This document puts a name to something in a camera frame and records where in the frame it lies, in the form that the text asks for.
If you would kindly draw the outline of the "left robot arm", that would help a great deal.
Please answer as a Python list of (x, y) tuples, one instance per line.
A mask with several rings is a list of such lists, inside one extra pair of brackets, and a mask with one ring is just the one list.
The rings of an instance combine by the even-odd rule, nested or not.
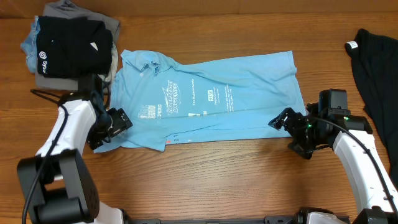
[(106, 109), (97, 91), (62, 96), (32, 93), (56, 103), (58, 118), (36, 155), (17, 165), (25, 199), (21, 222), (129, 223), (124, 210), (100, 201), (82, 158), (86, 144), (96, 149), (132, 126), (124, 110)]

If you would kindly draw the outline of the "light blue printed t-shirt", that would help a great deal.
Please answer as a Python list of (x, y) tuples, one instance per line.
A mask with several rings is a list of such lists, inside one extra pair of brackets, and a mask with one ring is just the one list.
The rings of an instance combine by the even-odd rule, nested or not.
[(159, 52), (125, 50), (111, 106), (132, 126), (99, 148), (284, 138), (269, 126), (282, 110), (304, 112), (291, 51), (181, 64)]

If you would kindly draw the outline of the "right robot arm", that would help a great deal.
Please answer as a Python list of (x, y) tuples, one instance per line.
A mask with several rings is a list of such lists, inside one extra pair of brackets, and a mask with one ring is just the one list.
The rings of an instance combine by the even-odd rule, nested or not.
[(373, 131), (365, 117), (304, 116), (286, 108), (269, 126), (287, 131), (292, 137), (289, 149), (304, 159), (311, 159), (321, 149), (332, 149), (354, 194), (358, 210), (355, 223), (397, 223), (397, 189), (378, 156)]

